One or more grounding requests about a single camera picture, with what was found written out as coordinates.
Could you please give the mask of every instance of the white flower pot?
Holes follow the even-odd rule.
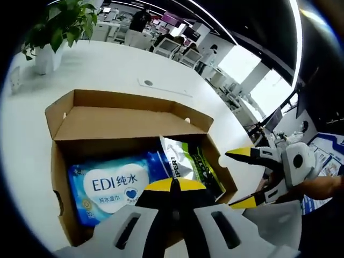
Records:
[[[44,48],[35,48],[35,70],[38,74],[49,74],[57,70],[61,64],[61,58],[63,49],[66,45],[64,40],[59,49],[54,53],[50,44],[44,46]]]

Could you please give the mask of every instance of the blue package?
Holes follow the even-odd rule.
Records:
[[[71,166],[71,192],[82,225],[95,226],[126,204],[135,205],[150,183],[172,171],[163,152]]]

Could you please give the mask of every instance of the white desk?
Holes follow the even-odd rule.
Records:
[[[192,69],[153,53],[100,41],[79,41],[66,48],[61,67],[52,74],[33,75],[33,61],[15,56],[23,86],[10,96],[9,82],[2,98],[1,136],[5,177],[13,200],[31,230],[50,250],[68,245],[58,221],[59,205],[51,187],[51,138],[44,110],[72,89],[97,89],[169,99],[214,119],[210,135],[219,151],[250,146],[252,142],[234,114],[215,91]],[[183,89],[193,98],[142,87],[144,78],[155,85]],[[221,157],[238,187],[233,200],[251,194],[264,169]]]

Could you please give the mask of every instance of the box flap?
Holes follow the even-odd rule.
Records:
[[[204,134],[213,122],[176,102],[94,90],[70,92],[48,107],[46,116],[54,140]]]

